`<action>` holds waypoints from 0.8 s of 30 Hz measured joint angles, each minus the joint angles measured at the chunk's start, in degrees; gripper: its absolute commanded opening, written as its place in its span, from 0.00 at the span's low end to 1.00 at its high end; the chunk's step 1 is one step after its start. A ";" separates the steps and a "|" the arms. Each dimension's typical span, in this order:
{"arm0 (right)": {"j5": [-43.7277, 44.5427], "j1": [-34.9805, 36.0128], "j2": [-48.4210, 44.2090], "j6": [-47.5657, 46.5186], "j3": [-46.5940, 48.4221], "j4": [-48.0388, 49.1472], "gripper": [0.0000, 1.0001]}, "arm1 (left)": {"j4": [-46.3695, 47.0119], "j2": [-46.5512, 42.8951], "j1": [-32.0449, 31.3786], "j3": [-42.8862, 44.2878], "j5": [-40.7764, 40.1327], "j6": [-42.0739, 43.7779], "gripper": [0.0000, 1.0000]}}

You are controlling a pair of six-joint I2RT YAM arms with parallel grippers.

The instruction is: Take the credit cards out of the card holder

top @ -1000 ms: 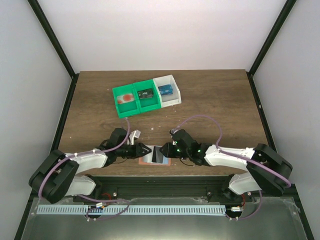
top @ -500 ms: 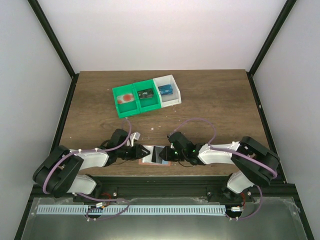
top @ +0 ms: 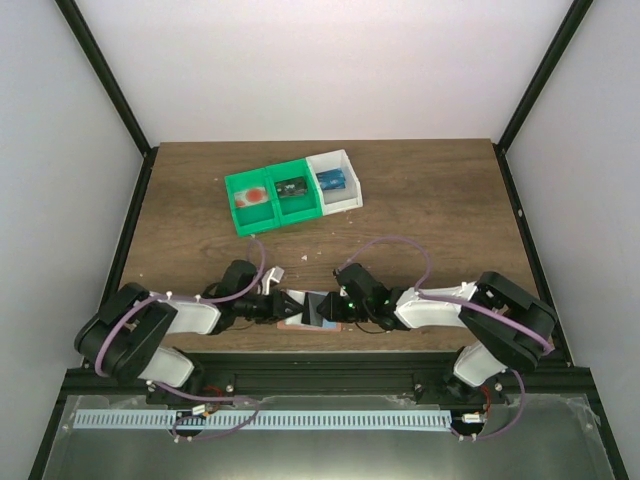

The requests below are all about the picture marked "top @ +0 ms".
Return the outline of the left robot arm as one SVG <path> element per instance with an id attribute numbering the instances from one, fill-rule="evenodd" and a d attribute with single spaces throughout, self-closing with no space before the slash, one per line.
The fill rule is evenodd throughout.
<path id="1" fill-rule="evenodd" d="M 217 335 L 238 318 L 273 324 L 301 316 L 305 294 L 275 288 L 282 276 L 279 267 L 266 270 L 235 260 L 219 282 L 193 297 L 127 283 L 80 329 L 74 348 L 100 376 L 120 384 L 135 380 L 164 384 L 181 403 L 194 403 L 203 395 L 205 381 L 196 373 L 195 361 L 176 348 L 164 347 L 164 338 Z"/>

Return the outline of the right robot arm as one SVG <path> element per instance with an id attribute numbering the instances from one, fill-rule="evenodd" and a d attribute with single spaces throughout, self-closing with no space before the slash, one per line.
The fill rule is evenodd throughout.
<path id="1" fill-rule="evenodd" d="M 387 288 L 360 264 L 334 276 L 340 289 L 316 308 L 330 321 L 370 321 L 385 331 L 454 327 L 471 332 L 475 342 L 459 351 L 443 376 L 442 389 L 455 402 L 468 402 L 505 370 L 534 371 L 553 351 L 555 311 L 497 272 L 440 289 Z"/>

